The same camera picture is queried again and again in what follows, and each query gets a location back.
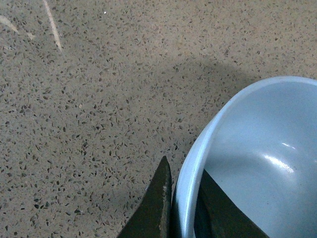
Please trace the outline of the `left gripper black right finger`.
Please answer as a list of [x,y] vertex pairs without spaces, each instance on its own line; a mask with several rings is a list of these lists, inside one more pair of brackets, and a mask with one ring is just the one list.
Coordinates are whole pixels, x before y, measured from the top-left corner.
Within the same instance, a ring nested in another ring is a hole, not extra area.
[[195,211],[197,238],[266,238],[263,232],[203,171]]

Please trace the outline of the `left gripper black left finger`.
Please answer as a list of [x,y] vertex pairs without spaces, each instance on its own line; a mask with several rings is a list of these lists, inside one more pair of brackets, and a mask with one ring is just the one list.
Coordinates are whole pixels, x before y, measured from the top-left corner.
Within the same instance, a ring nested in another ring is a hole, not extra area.
[[170,165],[163,156],[142,202],[119,233],[119,238],[169,237],[171,183]]

